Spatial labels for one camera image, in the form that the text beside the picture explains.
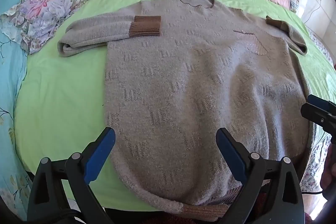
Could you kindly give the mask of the person's right hand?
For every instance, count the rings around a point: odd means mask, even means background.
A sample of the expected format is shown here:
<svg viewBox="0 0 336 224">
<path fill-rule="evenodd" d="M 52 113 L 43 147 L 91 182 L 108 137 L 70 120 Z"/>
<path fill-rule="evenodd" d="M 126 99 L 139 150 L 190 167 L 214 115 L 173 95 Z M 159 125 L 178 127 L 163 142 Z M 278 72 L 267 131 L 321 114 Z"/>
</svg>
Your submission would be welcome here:
<svg viewBox="0 0 336 224">
<path fill-rule="evenodd" d="M 329 145 L 320 186 L 326 189 L 335 178 L 335 163 L 332 163 L 333 144 Z"/>
</svg>

